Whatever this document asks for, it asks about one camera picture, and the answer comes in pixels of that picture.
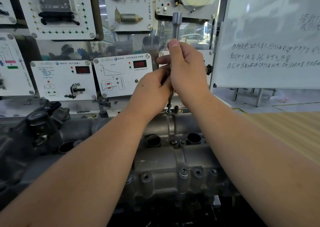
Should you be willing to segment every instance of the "tiled floor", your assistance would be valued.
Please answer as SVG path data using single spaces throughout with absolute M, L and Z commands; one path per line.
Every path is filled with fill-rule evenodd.
M 250 93 L 251 89 L 239 89 L 239 92 Z M 263 91 L 259 107 L 255 107 L 255 98 L 238 96 L 233 101 L 234 90 L 230 88 L 214 88 L 213 93 L 220 99 L 229 103 L 233 109 L 239 113 L 267 113 L 267 112 L 303 112 L 303 111 L 320 111 L 320 90 L 289 90 L 279 89 L 275 96 L 284 94 L 290 100 L 286 103 L 280 103 L 276 100 L 269 100 L 272 91 Z

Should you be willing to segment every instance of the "red display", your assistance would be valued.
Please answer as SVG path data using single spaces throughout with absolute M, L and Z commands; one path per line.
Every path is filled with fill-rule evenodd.
M 75 70 L 76 70 L 77 74 L 89 74 L 90 73 L 89 66 L 76 66 Z
M 139 61 L 134 61 L 133 67 L 134 68 L 146 68 L 147 64 L 146 64 L 146 60 L 139 60 Z

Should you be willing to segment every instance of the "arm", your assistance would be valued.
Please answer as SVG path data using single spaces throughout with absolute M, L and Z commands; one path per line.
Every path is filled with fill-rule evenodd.
M 0 213 L 1 226 L 105 227 L 122 193 L 142 133 L 168 100 L 170 77 L 161 85 L 168 73 L 158 69 L 145 75 L 127 108 L 14 199 Z
M 171 80 L 234 185 L 269 226 L 320 223 L 320 167 L 215 98 L 202 54 L 171 41 Z M 159 57 L 158 62 L 170 62 Z M 197 81 L 189 85 L 187 81 Z

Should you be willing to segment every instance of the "hand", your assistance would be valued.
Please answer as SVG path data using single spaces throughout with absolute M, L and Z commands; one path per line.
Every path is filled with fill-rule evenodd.
M 210 94 L 203 56 L 187 43 L 173 39 L 169 42 L 170 55 L 158 57 L 158 64 L 172 62 L 171 83 L 182 103 L 190 108 Z
M 125 110 L 140 115 L 146 124 L 162 112 L 172 90 L 169 69 L 163 66 L 143 76 Z

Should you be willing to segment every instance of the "forearm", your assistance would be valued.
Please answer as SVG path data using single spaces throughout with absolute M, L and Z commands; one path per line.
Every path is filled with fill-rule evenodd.
M 268 225 L 312 226 L 319 222 L 317 164 L 213 95 L 200 104 L 190 109 L 206 140 L 240 193 Z
M 0 214 L 2 226 L 106 226 L 146 122 L 121 112 L 63 156 Z

